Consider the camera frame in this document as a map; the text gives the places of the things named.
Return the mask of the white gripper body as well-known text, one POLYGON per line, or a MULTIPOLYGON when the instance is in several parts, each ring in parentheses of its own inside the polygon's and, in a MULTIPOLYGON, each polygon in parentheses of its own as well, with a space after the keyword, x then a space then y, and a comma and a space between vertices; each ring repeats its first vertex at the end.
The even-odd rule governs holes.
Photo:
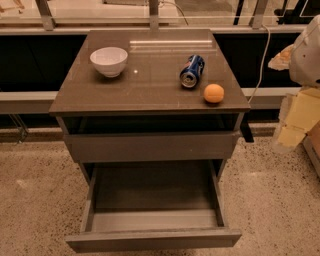
POLYGON ((295 40, 289 75, 301 86, 320 87, 320 15, 315 16, 295 40))

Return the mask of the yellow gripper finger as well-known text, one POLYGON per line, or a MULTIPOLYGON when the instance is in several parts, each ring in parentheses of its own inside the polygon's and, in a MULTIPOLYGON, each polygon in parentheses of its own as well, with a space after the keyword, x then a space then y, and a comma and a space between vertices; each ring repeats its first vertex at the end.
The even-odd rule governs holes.
POLYGON ((296 148, 319 121, 319 89, 303 87, 296 95, 288 94, 281 103, 275 145, 296 148))
POLYGON ((268 63, 268 67, 277 71, 286 70, 289 68, 291 52, 293 45, 285 47, 281 52, 276 54, 268 63))

